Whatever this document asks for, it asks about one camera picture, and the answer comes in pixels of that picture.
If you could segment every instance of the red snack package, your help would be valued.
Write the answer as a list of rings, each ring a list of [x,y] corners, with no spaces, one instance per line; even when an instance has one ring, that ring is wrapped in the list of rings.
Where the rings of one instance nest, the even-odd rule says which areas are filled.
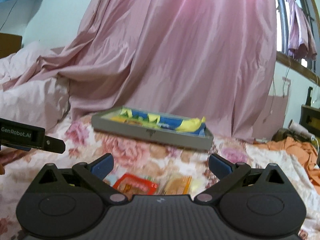
[[[158,184],[126,173],[117,180],[113,188],[131,200],[132,195],[153,195],[158,188]]]

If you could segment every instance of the floral bedsheet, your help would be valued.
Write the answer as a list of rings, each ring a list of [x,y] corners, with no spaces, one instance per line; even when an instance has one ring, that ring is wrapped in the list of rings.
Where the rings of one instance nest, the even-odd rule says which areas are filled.
[[[23,238],[15,208],[44,164],[55,163],[58,168],[69,168],[78,162],[90,163],[105,153],[112,153],[115,160],[113,171],[104,180],[106,183],[113,185],[126,172],[158,181],[165,180],[172,173],[179,173],[192,176],[195,182],[190,189],[192,197],[218,181],[208,168],[211,153],[218,153],[233,163],[246,162],[255,168],[265,167],[271,162],[278,163],[307,206],[307,218],[300,237],[303,240],[320,239],[320,197],[297,159],[285,151],[261,150],[217,135],[209,152],[178,149],[95,132],[90,115],[76,122],[66,117],[48,135],[65,141],[64,154],[40,150],[29,153],[15,151],[4,156],[0,153],[0,162],[6,164],[6,174],[0,176],[0,240]]]

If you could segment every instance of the cardboard box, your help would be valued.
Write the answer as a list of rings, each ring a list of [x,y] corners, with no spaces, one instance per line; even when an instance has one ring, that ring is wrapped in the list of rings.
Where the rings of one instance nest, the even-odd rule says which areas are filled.
[[[0,58],[18,52],[21,49],[22,36],[0,33]]]
[[[108,111],[103,111],[98,114],[92,116],[92,126],[95,130],[112,133],[116,135],[121,135],[129,138],[135,138],[138,140],[145,140],[151,142],[157,142],[161,144],[173,145],[177,147],[183,148],[191,148],[196,150],[209,151],[212,146],[213,135],[209,131],[208,128],[205,128],[204,133],[205,136],[199,136],[191,133],[184,132],[176,132],[173,130],[167,129],[151,129],[138,125],[115,122],[109,120],[113,116],[117,116],[122,111],[121,107],[112,108]],[[148,113],[147,111],[141,109],[129,108],[136,111],[143,111]],[[164,117],[171,118],[182,118],[182,119],[190,119],[183,116],[177,116],[172,114],[164,114],[164,113],[152,113],[158,114]]]

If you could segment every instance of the window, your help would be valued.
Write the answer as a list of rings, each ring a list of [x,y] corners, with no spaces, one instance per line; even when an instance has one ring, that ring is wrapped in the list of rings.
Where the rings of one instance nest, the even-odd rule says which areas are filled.
[[[317,23],[315,21],[315,12],[311,4],[311,0],[296,0],[297,5],[303,10],[310,24],[315,40],[319,37]],[[276,0],[276,14],[277,14],[277,50],[284,54],[288,54],[288,37],[289,37],[289,17],[290,9],[289,3],[286,0]],[[316,40],[317,50],[320,49],[320,44]],[[312,60],[302,59],[299,61],[301,65],[316,72],[316,62]]]

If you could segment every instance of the pink curtain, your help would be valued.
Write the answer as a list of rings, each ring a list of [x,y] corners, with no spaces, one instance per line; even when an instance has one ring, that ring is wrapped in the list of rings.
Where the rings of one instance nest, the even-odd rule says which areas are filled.
[[[126,105],[249,139],[276,61],[275,0],[92,0],[78,36],[28,80],[70,79],[74,118]]]
[[[289,20],[289,54],[295,59],[316,60],[316,43],[302,9],[296,0],[287,0],[290,7]]]

